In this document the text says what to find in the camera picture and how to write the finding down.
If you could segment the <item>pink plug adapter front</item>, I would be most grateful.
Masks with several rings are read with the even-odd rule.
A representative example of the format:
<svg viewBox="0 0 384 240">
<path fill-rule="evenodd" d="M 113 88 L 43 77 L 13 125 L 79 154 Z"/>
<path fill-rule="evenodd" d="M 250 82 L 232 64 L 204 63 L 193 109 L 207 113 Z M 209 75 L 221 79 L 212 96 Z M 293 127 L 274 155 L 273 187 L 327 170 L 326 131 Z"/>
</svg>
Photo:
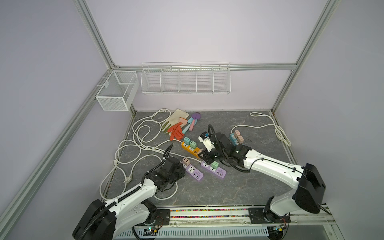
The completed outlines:
<svg viewBox="0 0 384 240">
<path fill-rule="evenodd" d="M 189 166 L 191 163 L 190 163 L 190 160 L 188 158 L 183 158 L 182 159 L 182 163 L 183 165 L 185 165 L 186 167 Z"/>
</svg>

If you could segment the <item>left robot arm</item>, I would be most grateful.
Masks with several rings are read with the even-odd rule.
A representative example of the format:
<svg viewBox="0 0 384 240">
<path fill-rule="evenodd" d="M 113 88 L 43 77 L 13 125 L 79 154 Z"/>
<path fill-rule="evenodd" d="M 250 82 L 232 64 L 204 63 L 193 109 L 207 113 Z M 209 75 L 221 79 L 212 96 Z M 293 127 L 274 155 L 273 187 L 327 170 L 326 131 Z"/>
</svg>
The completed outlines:
<svg viewBox="0 0 384 240">
<path fill-rule="evenodd" d="M 141 182 L 120 196 L 102 202 L 93 201 L 72 236 L 75 240 L 112 240 L 122 232 L 139 224 L 154 224 L 157 207 L 149 201 L 157 192 L 164 191 L 186 174 L 180 160 L 167 157 L 147 171 Z"/>
</svg>

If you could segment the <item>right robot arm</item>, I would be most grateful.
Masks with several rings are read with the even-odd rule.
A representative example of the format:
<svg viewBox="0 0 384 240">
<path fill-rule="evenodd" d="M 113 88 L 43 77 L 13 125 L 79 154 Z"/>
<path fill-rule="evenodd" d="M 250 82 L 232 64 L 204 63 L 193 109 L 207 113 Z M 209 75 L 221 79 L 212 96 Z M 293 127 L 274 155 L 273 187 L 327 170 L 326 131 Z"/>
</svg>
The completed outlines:
<svg viewBox="0 0 384 240">
<path fill-rule="evenodd" d="M 257 171 L 291 187 L 283 195 L 270 197 L 265 207 L 255 214 L 257 220 L 279 223 L 284 222 L 284 217 L 294 211 L 318 214 L 322 210 L 326 184 L 314 165 L 292 165 L 270 158 L 243 144 L 235 146 L 222 133 L 203 132 L 199 141 L 205 146 L 205 150 L 199 154 L 205 163 L 220 161 L 242 173 Z"/>
</svg>

